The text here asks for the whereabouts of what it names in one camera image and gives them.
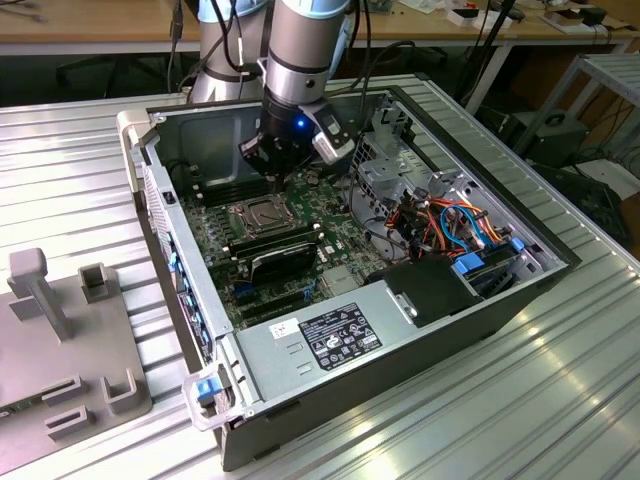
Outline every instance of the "blue cable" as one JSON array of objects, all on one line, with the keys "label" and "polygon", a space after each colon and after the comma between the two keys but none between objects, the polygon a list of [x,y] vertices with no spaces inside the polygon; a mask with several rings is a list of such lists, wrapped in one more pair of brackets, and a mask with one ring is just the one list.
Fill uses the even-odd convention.
[{"label": "blue cable", "polygon": [[469,221],[471,222],[471,225],[473,226],[473,230],[476,232],[476,235],[478,235],[478,237],[480,238],[480,240],[482,240],[482,242],[485,245],[492,245],[493,242],[491,241],[491,239],[487,236],[486,233],[484,233],[480,227],[478,226],[478,222],[476,221],[476,219],[473,217],[473,213],[471,213],[467,208],[465,207],[461,207],[456,205],[454,208],[459,209],[460,211],[462,211],[467,218],[469,219]]},{"label": "blue cable", "polygon": [[463,241],[458,240],[457,238],[455,238],[453,235],[449,233],[449,229],[447,228],[447,219],[445,217],[446,211],[447,209],[445,208],[440,213],[440,227],[442,227],[442,233],[444,233],[444,236],[447,237],[449,240],[451,240],[453,243],[456,243],[460,245],[462,248],[464,248],[465,252],[469,253],[469,247],[467,247],[467,245]]},{"label": "blue cable", "polygon": [[447,208],[453,208],[455,210],[459,210],[460,212],[462,212],[463,215],[465,215],[468,219],[469,222],[471,223],[471,226],[473,227],[473,231],[476,232],[476,235],[478,236],[478,238],[480,238],[480,240],[482,240],[482,242],[485,245],[493,245],[493,242],[491,241],[491,239],[487,236],[486,233],[484,233],[483,231],[480,230],[480,227],[478,227],[478,223],[476,222],[476,219],[473,218],[473,214],[465,207],[462,207],[460,205],[450,205],[448,207],[446,207],[444,210],[442,210],[442,212],[440,213],[440,226],[442,227],[442,231],[445,234],[445,236],[451,240],[452,242],[461,245],[464,248],[464,251],[469,253],[469,247],[467,247],[467,245],[458,240],[457,238],[455,238],[453,235],[451,235],[451,233],[449,233],[449,229],[446,226],[446,215],[445,212],[447,211]]}]

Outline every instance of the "cpu socket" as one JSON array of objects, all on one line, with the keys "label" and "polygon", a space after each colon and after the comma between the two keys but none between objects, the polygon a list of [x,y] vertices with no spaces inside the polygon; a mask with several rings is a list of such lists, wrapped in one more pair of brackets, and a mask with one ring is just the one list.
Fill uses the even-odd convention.
[{"label": "cpu socket", "polygon": [[229,207],[229,214],[242,221],[247,237],[295,226],[293,213],[278,195],[267,195],[238,203]]}]

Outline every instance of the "aluminum extrusion table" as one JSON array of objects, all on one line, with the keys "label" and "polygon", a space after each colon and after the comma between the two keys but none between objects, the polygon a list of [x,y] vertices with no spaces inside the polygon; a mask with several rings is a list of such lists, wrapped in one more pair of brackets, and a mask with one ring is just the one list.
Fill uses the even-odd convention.
[{"label": "aluminum extrusion table", "polygon": [[[98,260],[117,268],[154,400],[146,416],[7,479],[640,478],[638,262],[433,83],[372,83],[404,88],[574,249],[580,267],[493,337],[225,474],[213,435],[191,426],[179,393],[186,368],[115,129],[119,110],[182,97],[1,110],[2,273],[8,251],[36,244],[52,276]],[[416,142],[446,166],[438,145]]]},{"label": "aluminum extrusion table", "polygon": [[[635,107],[640,107],[640,55],[578,55],[553,88],[533,122],[529,124],[513,147],[516,153],[522,154],[525,151],[533,136],[548,118],[551,110],[555,108],[580,72],[589,75],[591,80],[568,110],[568,113],[574,117],[578,116],[600,85],[609,88]],[[613,149],[612,158],[616,158],[625,151],[631,142],[639,136],[640,123]]]}]

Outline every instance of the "metal shelf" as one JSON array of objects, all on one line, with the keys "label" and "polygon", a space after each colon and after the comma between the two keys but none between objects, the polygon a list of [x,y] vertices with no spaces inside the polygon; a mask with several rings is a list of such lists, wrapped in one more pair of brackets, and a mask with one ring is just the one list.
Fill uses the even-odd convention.
[{"label": "metal shelf", "polygon": [[[609,88],[635,107],[640,106],[640,55],[578,55],[553,88],[533,122],[513,147],[514,152],[523,154],[538,129],[581,72],[589,75],[591,81],[569,108],[571,115],[578,115],[599,85]],[[640,124],[632,129],[615,148],[612,158],[628,148],[638,135],[640,135]]]}]

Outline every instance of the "warning label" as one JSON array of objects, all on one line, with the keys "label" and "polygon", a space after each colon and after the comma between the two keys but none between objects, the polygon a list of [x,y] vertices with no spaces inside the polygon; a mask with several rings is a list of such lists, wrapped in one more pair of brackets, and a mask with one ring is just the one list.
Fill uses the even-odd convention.
[{"label": "warning label", "polygon": [[332,370],[382,346],[355,303],[298,326],[323,370]]}]

